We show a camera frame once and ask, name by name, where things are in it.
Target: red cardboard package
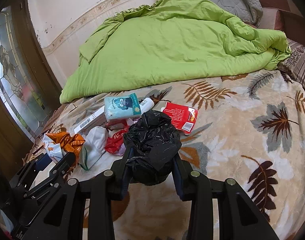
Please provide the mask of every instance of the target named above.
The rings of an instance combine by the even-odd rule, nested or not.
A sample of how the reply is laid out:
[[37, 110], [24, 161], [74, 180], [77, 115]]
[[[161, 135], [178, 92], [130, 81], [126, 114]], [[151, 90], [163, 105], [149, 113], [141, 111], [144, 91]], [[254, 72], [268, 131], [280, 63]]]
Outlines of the red cardboard package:
[[198, 115], [196, 109], [168, 102], [162, 112], [171, 117], [171, 123], [177, 130], [184, 131], [187, 135], [191, 133]]

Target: cartoon hippo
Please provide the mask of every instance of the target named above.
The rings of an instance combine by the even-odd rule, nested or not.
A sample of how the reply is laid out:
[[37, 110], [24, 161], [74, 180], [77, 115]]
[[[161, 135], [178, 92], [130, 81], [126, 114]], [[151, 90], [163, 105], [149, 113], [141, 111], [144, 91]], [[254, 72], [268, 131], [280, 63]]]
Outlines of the cartoon hippo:
[[122, 110], [127, 110], [129, 107], [133, 107], [132, 98], [117, 98], [114, 103]]

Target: striped pillow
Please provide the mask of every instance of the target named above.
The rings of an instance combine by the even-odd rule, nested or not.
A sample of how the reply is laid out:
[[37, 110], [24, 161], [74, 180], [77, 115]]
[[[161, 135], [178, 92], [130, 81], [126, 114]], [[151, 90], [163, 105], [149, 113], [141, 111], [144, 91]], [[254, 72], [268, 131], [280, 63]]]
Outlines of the striped pillow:
[[278, 69], [285, 71], [293, 80], [302, 84], [305, 90], [305, 46], [288, 39], [291, 56], [278, 64]]

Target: silver screw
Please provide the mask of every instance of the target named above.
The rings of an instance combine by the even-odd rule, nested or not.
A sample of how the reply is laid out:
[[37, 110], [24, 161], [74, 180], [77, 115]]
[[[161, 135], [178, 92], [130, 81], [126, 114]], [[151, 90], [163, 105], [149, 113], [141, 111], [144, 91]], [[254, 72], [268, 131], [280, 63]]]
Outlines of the silver screw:
[[70, 186], [75, 185], [76, 183], [77, 183], [77, 179], [74, 179], [74, 178], [72, 178], [68, 181], [68, 185], [70, 185]]
[[227, 183], [228, 183], [229, 185], [235, 185], [235, 184], [236, 184], [236, 181], [235, 181], [234, 179], [229, 178], [229, 179], [227, 179]]
[[104, 175], [106, 176], [106, 177], [109, 177], [109, 176], [111, 176], [111, 175], [113, 175], [114, 173], [113, 173], [113, 171], [111, 171], [111, 170], [106, 170], [106, 171], [104, 171]]
[[190, 175], [192, 175], [193, 177], [199, 177], [200, 176], [200, 172], [199, 171], [192, 171], [190, 173]]

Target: frosted glass panel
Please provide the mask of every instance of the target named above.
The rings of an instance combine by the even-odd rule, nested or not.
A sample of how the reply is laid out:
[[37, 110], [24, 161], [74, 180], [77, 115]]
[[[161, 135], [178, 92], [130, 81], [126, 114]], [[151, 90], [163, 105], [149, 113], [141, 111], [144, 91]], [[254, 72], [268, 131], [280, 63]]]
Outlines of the frosted glass panel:
[[0, 13], [0, 97], [19, 127], [35, 141], [51, 111], [32, 83], [15, 37], [7, 7]]

